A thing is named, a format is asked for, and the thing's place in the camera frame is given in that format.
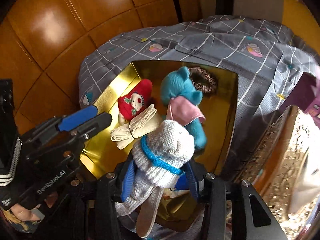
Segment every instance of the purple box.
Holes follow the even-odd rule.
[[[290,95],[280,106],[281,114],[288,106],[296,105],[305,113],[310,114],[320,128],[320,80],[304,72]]]

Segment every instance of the white knitted bunny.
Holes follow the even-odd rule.
[[[193,153],[193,136],[172,120],[164,120],[157,130],[133,145],[138,171],[130,196],[124,203],[116,203],[116,211],[125,216],[142,204],[136,224],[138,236],[149,235],[164,189],[174,187],[183,172],[180,168]]]

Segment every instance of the stuffed toy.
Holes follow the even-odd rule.
[[[193,137],[178,122],[164,120],[137,140],[131,152],[137,166],[133,188],[129,197],[115,207],[118,216],[126,216],[141,205],[136,233],[144,238],[155,223],[164,189],[176,185],[182,166],[193,156]]]
[[[134,117],[129,123],[125,123],[110,133],[111,141],[116,142],[120,150],[127,147],[135,138],[148,134],[159,127],[163,121],[157,113],[154,104],[151,104],[141,114]]]
[[[195,150],[201,150],[207,143],[201,125],[205,118],[198,108],[202,92],[195,89],[189,75],[187,67],[169,73],[161,82],[160,97],[168,106],[166,118],[184,126],[194,138]]]
[[[148,79],[143,79],[129,94],[118,98],[118,121],[121,125],[124,124],[125,120],[131,121],[149,106],[151,92],[152,82]]]

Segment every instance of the blue gripper pad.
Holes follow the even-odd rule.
[[[62,119],[58,125],[60,131],[71,131],[89,119],[95,117],[98,109],[95,106],[88,106]]]
[[[122,193],[120,198],[123,202],[127,199],[127,197],[129,197],[132,191],[134,177],[135,177],[135,163],[134,163],[134,160],[131,160],[127,169],[127,173],[125,174],[124,180],[122,182]]]
[[[187,181],[187,176],[185,173],[183,173],[178,181],[177,181],[177,184],[174,186],[174,188],[176,190],[187,190],[189,189],[189,185],[188,185],[188,181]]]
[[[194,175],[194,172],[191,168],[191,165],[189,162],[187,162],[184,166],[184,172],[186,174],[187,182],[190,189],[190,194],[195,198],[196,200],[200,197],[199,194],[199,186],[196,180],[196,176]]]

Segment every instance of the blue cord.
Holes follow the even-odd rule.
[[[152,162],[152,164],[154,166],[163,168],[163,169],[170,171],[171,173],[179,175],[179,176],[183,173],[183,170],[180,170],[176,167],[173,167],[172,165],[160,160],[157,156],[154,155],[154,153],[149,149],[149,147],[147,145],[147,136],[146,135],[141,137],[140,143],[141,143],[142,151],[144,152],[146,157]]]

